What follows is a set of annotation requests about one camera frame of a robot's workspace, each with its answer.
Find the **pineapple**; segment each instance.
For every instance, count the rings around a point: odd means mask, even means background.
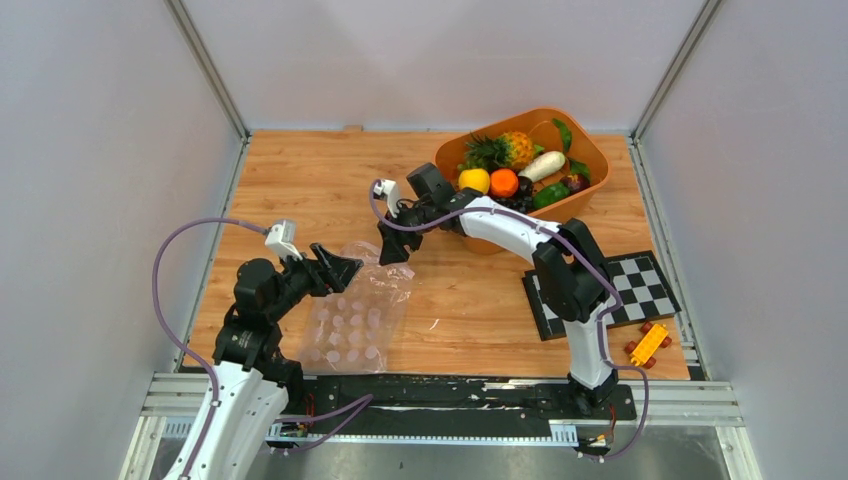
[[[465,164],[460,165],[461,170],[511,168],[520,171],[530,165],[539,152],[530,137],[522,132],[507,132],[494,139],[471,135],[471,142],[466,145],[469,150],[465,153]]]

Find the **purple fruit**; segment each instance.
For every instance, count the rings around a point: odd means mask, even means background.
[[[586,178],[586,175],[583,175],[582,173],[569,173],[568,175],[562,177],[560,183],[565,185],[565,187],[568,188],[569,191],[571,191],[572,195],[589,188],[589,179]]]
[[[518,177],[518,193],[521,195],[533,195],[533,180],[527,177]]]

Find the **orange basket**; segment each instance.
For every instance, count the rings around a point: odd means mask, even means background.
[[[589,167],[591,183],[586,190],[536,210],[529,215],[542,220],[565,223],[577,216],[583,210],[583,207],[589,203],[589,199],[606,185],[609,181],[610,165],[607,157],[595,145],[586,130],[563,111],[549,107],[537,108],[454,138],[436,151],[435,164],[439,167],[442,175],[455,186],[459,178],[457,167],[465,161],[465,152],[468,150],[465,144],[471,141],[472,134],[495,138],[506,132],[525,132],[530,135],[530,138],[536,144],[545,147],[546,151],[562,151],[562,137],[559,129],[551,122],[554,118],[561,120],[571,130],[571,148],[566,155],[585,163]],[[568,173],[568,169],[569,163],[566,162],[562,170],[536,182],[535,190],[539,191],[541,188],[558,182]],[[463,241],[465,246],[474,253],[489,255],[503,250],[501,247],[479,238],[465,237]]]

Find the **white wall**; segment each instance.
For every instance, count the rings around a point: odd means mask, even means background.
[[[219,208],[238,142],[162,1],[0,14],[0,476],[112,479],[154,369],[150,268]],[[211,230],[166,257],[183,327]]]
[[[635,126],[702,0],[187,0],[252,128]]]
[[[645,145],[765,478],[844,478],[848,3],[725,2]]]

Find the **white radish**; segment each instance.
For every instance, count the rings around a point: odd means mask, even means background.
[[[533,163],[527,165],[524,170],[518,172],[518,175],[520,177],[527,177],[535,183],[548,175],[553,175],[563,166],[565,166],[564,153],[548,152],[543,153],[539,156],[539,158],[533,160]]]

